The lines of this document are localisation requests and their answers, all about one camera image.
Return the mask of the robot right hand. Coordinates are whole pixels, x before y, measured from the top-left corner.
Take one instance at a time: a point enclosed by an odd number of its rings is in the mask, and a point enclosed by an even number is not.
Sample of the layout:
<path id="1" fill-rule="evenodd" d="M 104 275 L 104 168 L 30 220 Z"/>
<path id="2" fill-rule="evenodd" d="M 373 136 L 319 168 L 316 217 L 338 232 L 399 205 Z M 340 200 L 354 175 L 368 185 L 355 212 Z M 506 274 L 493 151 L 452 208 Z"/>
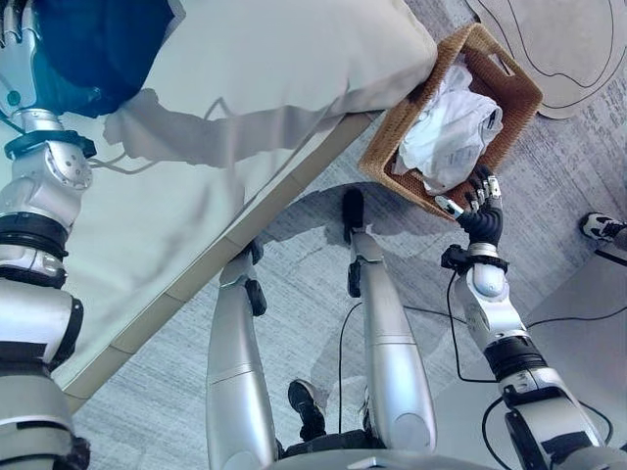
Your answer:
<path id="1" fill-rule="evenodd" d="M 469 243 L 487 243 L 497 247 L 504 229 L 504 210 L 499 180 L 492 170 L 480 164 L 474 169 L 464 193 L 465 206 L 437 195 L 435 202 L 450 215 L 469 237 Z"/>

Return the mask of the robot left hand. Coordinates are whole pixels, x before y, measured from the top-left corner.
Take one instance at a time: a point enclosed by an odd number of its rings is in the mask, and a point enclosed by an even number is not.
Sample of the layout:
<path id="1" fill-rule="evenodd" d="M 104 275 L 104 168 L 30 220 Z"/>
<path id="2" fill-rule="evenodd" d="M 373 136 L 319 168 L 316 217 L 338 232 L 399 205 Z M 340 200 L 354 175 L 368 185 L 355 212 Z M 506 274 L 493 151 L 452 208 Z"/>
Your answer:
<path id="1" fill-rule="evenodd" d="M 39 42 L 32 1 L 1 2 L 1 113 L 36 103 L 33 59 Z"/>

